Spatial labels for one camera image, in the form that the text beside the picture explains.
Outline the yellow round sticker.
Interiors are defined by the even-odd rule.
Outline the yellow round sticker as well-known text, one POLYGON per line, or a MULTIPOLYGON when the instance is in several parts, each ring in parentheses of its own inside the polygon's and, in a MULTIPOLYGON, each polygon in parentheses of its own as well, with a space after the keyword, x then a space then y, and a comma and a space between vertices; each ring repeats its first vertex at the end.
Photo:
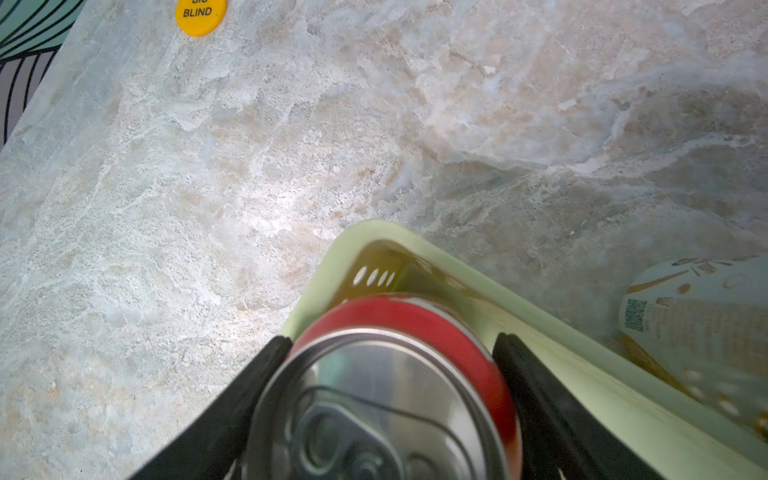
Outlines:
POLYGON ((178 0, 175 20, 185 34, 201 37, 221 24, 227 7, 227 0, 178 0))

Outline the green gold-top can back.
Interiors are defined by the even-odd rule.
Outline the green gold-top can back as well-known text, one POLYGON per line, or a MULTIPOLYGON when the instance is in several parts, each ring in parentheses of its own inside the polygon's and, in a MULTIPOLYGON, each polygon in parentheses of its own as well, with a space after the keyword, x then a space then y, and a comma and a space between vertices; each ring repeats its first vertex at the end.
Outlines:
POLYGON ((620 304, 630 360, 767 438, 767 258, 687 257, 640 274, 620 304))

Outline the light green plastic basket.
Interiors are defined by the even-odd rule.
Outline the light green plastic basket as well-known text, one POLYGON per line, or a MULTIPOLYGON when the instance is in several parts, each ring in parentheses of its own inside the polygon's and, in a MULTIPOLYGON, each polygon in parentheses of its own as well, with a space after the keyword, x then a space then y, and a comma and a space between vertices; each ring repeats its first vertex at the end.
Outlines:
POLYGON ((297 339, 345 299, 433 294, 487 347, 520 337, 612 434, 666 479, 764 479, 767 444, 430 242, 368 220, 328 247, 281 334, 297 339))

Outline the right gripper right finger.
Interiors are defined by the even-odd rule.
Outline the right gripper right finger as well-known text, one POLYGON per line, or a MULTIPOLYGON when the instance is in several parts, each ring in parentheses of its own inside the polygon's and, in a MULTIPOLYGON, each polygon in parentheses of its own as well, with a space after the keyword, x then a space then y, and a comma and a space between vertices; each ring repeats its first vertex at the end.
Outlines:
POLYGON ((607 430, 516 335, 497 336, 493 359, 520 421, 524 479, 659 479, 607 430))

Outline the red cola can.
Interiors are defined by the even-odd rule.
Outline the red cola can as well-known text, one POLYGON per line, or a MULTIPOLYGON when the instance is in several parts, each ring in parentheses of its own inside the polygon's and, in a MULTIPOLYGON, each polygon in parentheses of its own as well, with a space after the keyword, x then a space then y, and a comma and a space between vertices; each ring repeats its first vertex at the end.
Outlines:
POLYGON ((488 349, 436 303, 346 302, 296 340, 261 394, 246 479, 518 479, 512 396, 488 349))

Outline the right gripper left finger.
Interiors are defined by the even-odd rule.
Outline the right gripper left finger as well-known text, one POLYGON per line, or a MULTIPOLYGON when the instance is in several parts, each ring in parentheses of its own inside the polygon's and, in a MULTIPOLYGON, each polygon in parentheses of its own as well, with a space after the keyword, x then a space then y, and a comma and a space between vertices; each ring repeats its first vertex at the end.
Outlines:
POLYGON ((246 444, 254 408, 293 342, 273 337, 224 391, 134 479, 222 479, 246 444))

